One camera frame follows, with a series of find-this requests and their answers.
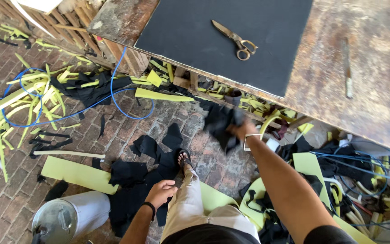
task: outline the bucket handle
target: bucket handle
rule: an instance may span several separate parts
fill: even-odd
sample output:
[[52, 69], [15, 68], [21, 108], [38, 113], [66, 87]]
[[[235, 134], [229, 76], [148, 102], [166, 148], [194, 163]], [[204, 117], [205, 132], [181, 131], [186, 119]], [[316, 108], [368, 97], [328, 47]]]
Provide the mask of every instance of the bucket handle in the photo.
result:
[[60, 211], [58, 213], [58, 220], [62, 226], [62, 229], [65, 231], [66, 234], [70, 234], [70, 230], [69, 228], [67, 227], [67, 224], [65, 222], [65, 219], [64, 219], [64, 214], [63, 214], [63, 207], [62, 205], [60, 206]]

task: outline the black cutting mat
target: black cutting mat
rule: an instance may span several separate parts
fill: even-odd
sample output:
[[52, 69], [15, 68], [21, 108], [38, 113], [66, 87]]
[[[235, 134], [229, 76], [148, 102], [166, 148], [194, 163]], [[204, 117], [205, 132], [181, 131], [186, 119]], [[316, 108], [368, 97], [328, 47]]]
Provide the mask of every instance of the black cutting mat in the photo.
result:
[[[312, 0], [162, 0], [135, 47], [284, 97]], [[211, 23], [259, 47], [247, 61]]]

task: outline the person's arm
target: person's arm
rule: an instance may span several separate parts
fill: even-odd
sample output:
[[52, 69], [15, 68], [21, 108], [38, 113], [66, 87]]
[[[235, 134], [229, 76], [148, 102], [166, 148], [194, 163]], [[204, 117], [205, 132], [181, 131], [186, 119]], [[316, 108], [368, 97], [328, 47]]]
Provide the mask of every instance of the person's arm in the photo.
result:
[[[246, 135], [258, 133], [246, 120], [241, 127], [230, 127], [241, 141]], [[279, 155], [270, 150], [260, 136], [248, 136], [246, 145], [257, 162], [260, 176], [279, 219], [293, 240], [302, 244], [313, 229], [323, 225], [339, 227], [307, 181]]]
[[[163, 180], [155, 184], [151, 188], [145, 201], [153, 204], [157, 211], [162, 204], [168, 201], [169, 197], [172, 197], [174, 193], [176, 193], [177, 187], [172, 186], [175, 183], [176, 182], [172, 180]], [[124, 234], [121, 239], [120, 244], [145, 244], [152, 216], [152, 208], [143, 205], [133, 218], [126, 234]]]

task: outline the foot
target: foot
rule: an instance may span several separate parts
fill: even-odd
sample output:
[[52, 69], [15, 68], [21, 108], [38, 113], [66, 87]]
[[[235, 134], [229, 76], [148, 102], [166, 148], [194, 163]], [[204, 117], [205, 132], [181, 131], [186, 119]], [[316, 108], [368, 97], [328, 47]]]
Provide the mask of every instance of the foot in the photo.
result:
[[[189, 159], [189, 158], [188, 158], [188, 155], [187, 155], [185, 152], [184, 152], [184, 153], [181, 153], [181, 154], [179, 155], [179, 158], [178, 158], [179, 165], [181, 165], [180, 162], [183, 160], [183, 158]], [[193, 168], [192, 168], [192, 166], [191, 166], [190, 164], [185, 163], [184, 171], [186, 171], [186, 169], [193, 169]]]

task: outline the black bracelet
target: black bracelet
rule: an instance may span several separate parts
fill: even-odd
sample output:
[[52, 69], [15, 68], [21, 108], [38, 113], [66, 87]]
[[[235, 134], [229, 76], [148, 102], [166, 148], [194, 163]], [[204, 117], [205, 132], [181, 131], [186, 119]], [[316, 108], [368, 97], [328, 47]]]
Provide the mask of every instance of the black bracelet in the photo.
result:
[[149, 202], [144, 202], [142, 205], [147, 205], [153, 210], [153, 216], [151, 217], [151, 221], [154, 221], [154, 216], [156, 215], [156, 208], [153, 206], [153, 204]]

